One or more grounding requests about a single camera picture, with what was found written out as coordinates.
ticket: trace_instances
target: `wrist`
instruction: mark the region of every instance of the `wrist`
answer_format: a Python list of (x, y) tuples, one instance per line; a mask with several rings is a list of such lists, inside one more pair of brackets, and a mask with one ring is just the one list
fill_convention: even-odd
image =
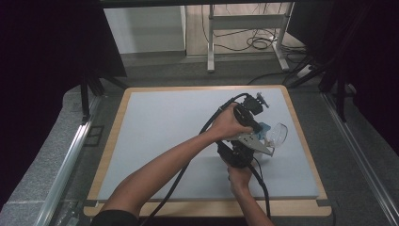
[(252, 197), (249, 191), (249, 187), (247, 186), (231, 186), (231, 192), (236, 199)]
[(209, 130), (205, 131), (204, 134), (209, 136), (209, 138), (212, 140), (212, 142), (216, 142), (218, 140), (223, 139), (223, 136), (221, 136), (221, 133), (211, 127)]

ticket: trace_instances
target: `light blue board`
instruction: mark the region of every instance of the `light blue board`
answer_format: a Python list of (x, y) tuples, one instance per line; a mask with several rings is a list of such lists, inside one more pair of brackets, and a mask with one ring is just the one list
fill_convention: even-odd
[[(159, 154), (197, 135), (219, 106), (242, 92), (261, 92), (269, 108), (255, 116), (272, 128), (279, 122), (288, 127), (285, 142), (273, 157), (256, 154), (271, 199), (315, 198), (319, 195), (313, 174), (301, 146), (294, 122), (280, 89), (188, 90), (132, 93), (120, 128), (116, 147), (105, 175), (99, 200), (107, 200), (116, 186)], [(152, 198), (163, 199), (174, 179)], [(251, 193), (262, 198), (255, 177)], [(197, 155), (188, 166), (173, 199), (233, 198), (227, 167), (213, 144)]]

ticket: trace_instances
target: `wooden frame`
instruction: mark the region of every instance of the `wooden frame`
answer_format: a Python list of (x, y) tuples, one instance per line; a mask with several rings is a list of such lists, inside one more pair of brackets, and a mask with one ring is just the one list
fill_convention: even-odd
[[(311, 172), (313, 173), (319, 196), (316, 199), (304, 200), (273, 200), (270, 202), (272, 216), (285, 217), (326, 217), (331, 214), (330, 206), (319, 206), (318, 201), (327, 200), (327, 194), (324, 190), (319, 173), (314, 165), (308, 143), (303, 134), (302, 128), (296, 116), (294, 106), (291, 102), (287, 89), (284, 86), (223, 86), (223, 87), (170, 87), (170, 88), (130, 88), (125, 90), (120, 102), (120, 108), (112, 126), (108, 141), (104, 148), (104, 153), (94, 177), (91, 189), (88, 193), (88, 201), (95, 201), (95, 206), (85, 206), (84, 213), (89, 217), (97, 215), (103, 203), (97, 202), (97, 197), (101, 189), (103, 179), (108, 170), (108, 166), (118, 140), (120, 127), (123, 117), (129, 103), (132, 92), (149, 91), (178, 91), (178, 90), (212, 90), (212, 89), (271, 89), (278, 88), (283, 93), (284, 99), (290, 111), (295, 124), (295, 129), (301, 141), (305, 155), (307, 156)], [(147, 202), (141, 209), (140, 216), (148, 216), (159, 202)], [(264, 201), (258, 201), (258, 204), (265, 211)], [(236, 201), (192, 201), (192, 202), (167, 202), (158, 212), (157, 216), (163, 217), (241, 217), (243, 213)]]

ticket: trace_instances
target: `black curtain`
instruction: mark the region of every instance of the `black curtain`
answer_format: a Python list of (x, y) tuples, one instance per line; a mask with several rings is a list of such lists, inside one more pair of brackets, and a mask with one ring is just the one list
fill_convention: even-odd
[(98, 4), (0, 3), (0, 18), (3, 205), (48, 137), (65, 92), (83, 73), (126, 74)]
[[(334, 3), (326, 39), (334, 36), (346, 24), (359, 4), (364, 2)], [(399, 1), (373, 1), (370, 11), (345, 51), (343, 69), (346, 82), (357, 90), (354, 104), (399, 154), (398, 11)], [(342, 35), (334, 36), (334, 41), (319, 56), (333, 56), (334, 49), (342, 41), (340, 37)]]

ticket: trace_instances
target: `white wall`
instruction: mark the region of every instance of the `white wall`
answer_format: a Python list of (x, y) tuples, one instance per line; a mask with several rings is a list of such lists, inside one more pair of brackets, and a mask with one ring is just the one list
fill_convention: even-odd
[(184, 8), (106, 8), (104, 12), (120, 54), (129, 54), (183, 51), (185, 15), (181, 10)]

